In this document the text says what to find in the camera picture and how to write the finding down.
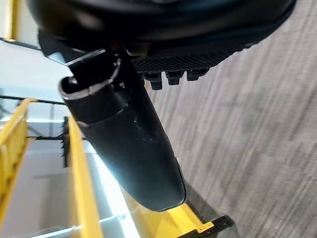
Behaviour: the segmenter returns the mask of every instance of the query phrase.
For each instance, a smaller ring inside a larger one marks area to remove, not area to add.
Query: metal bar
[[[51,105],[51,112],[50,112],[50,123],[49,123],[49,136],[52,137],[53,136],[53,119],[54,119],[54,104]]]
[[[53,137],[53,136],[37,136],[35,137],[37,140],[62,140],[61,137]]]
[[[38,136],[44,136],[42,133],[40,133],[39,131],[35,130],[33,127],[28,126],[28,130],[30,130],[31,132],[33,132],[34,134],[37,134]]]
[[[16,45],[16,46],[22,46],[22,47],[25,47],[25,48],[37,50],[37,51],[41,50],[41,48],[38,47],[38,46],[30,45],[30,44],[23,43],[23,42],[16,41],[16,40],[15,41],[6,40],[6,39],[0,37],[0,41],[6,42],[6,43],[9,43],[9,44],[12,44],[12,45]]]
[[[7,95],[0,95],[0,98],[3,99],[13,99],[13,100],[24,100],[26,98],[21,97],[14,97],[14,96],[7,96]],[[41,99],[35,99],[38,103],[48,103],[48,104],[56,104],[56,105],[65,105],[65,103],[62,102],[55,102],[55,101],[48,101],[48,100],[41,100]]]
[[[102,238],[99,214],[95,201],[92,180],[85,158],[81,131],[73,117],[69,117],[71,164],[75,189],[77,216],[82,238]]]

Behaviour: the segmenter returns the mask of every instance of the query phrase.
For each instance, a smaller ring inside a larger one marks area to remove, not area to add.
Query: black plastic part
[[[74,92],[71,81],[61,81],[61,95],[120,185],[150,210],[182,204],[181,170],[131,62],[118,59],[110,79],[84,90]]]
[[[193,69],[187,71],[187,81],[196,81],[199,77],[204,76],[209,71],[209,68]]]
[[[178,85],[179,84],[179,79],[183,77],[184,71],[173,71],[173,72],[165,72],[166,77],[168,79],[168,84],[169,85]]]
[[[161,90],[162,89],[162,73],[142,73],[142,76],[151,82],[151,87],[153,90]]]
[[[162,81],[156,83],[151,82],[151,87],[153,90],[161,90],[163,88]]]
[[[214,221],[213,227],[199,233],[197,230],[193,230],[187,234],[184,234],[178,238],[216,238],[217,234],[223,230],[234,225],[234,221],[229,216],[220,217]]]

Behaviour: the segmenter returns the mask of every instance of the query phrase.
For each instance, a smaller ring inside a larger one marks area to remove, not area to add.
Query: floor
[[[149,91],[191,202],[230,215],[242,238],[317,237],[316,12],[299,0],[260,44]]]

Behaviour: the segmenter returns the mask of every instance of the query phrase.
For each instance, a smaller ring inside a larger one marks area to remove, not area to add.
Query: black bracket
[[[213,227],[198,233],[197,230],[193,230],[187,234],[180,236],[179,238],[215,238],[218,233],[233,226],[235,223],[229,216],[220,217],[212,221]]]

